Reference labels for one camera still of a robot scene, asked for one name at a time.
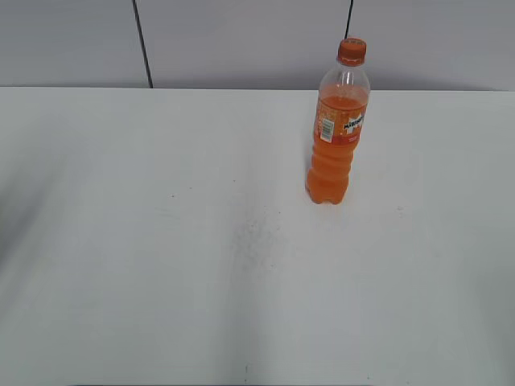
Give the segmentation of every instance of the plastic bottle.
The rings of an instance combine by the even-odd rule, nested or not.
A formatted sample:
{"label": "plastic bottle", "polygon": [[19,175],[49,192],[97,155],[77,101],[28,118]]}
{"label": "plastic bottle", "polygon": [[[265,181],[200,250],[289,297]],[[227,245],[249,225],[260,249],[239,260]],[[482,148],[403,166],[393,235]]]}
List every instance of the plastic bottle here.
{"label": "plastic bottle", "polygon": [[336,66],[323,77],[314,129],[315,144],[306,189],[315,203],[340,203],[360,140],[370,83],[361,65],[366,43],[342,40]]}

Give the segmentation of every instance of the bottle cap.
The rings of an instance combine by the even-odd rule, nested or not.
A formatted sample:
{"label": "bottle cap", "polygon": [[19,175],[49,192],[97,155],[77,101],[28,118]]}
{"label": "bottle cap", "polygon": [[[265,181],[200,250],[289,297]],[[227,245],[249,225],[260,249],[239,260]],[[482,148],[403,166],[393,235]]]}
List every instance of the bottle cap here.
{"label": "bottle cap", "polygon": [[340,43],[338,60],[346,66],[359,66],[365,62],[367,43],[358,38],[347,38]]}

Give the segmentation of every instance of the white table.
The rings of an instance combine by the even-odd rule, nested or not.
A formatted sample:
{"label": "white table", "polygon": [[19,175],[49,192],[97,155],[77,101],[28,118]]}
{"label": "white table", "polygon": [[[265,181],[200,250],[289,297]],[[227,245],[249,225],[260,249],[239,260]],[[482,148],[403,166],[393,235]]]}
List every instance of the white table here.
{"label": "white table", "polygon": [[515,384],[515,93],[0,89],[0,384]]}

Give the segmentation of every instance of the white wall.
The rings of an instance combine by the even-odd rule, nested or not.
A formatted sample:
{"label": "white wall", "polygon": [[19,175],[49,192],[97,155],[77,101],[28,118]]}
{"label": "white wall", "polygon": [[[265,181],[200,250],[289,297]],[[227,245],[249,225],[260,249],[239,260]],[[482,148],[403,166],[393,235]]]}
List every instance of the white wall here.
{"label": "white wall", "polygon": [[147,87],[130,0],[1,0],[0,85]]}
{"label": "white wall", "polygon": [[[316,88],[347,0],[140,0],[156,87]],[[373,88],[515,90],[514,0],[356,0]]]}
{"label": "white wall", "polygon": [[[348,0],[138,0],[155,87],[317,88]],[[375,89],[515,90],[515,0],[356,0]],[[0,0],[0,85],[146,87],[131,0]]]}

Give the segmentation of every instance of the black cable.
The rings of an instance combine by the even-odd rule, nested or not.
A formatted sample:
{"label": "black cable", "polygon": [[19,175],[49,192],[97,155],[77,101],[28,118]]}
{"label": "black cable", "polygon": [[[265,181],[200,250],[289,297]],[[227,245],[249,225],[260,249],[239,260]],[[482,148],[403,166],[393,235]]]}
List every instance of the black cable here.
{"label": "black cable", "polygon": [[347,17],[347,28],[345,29],[345,38],[348,36],[348,26],[351,23],[351,15],[352,15],[352,8],[354,7],[354,0],[351,0],[351,5],[348,8],[348,17]]}
{"label": "black cable", "polygon": [[139,43],[142,46],[143,61],[145,62],[146,78],[148,79],[148,85],[150,88],[154,88],[154,82],[152,82],[152,75],[150,74],[150,66],[148,65],[148,56],[146,55],[145,39],[142,33],[142,24],[139,21],[138,5],[136,0],[132,0],[132,7],[134,9],[134,17],[136,18],[136,25],[138,26]]}

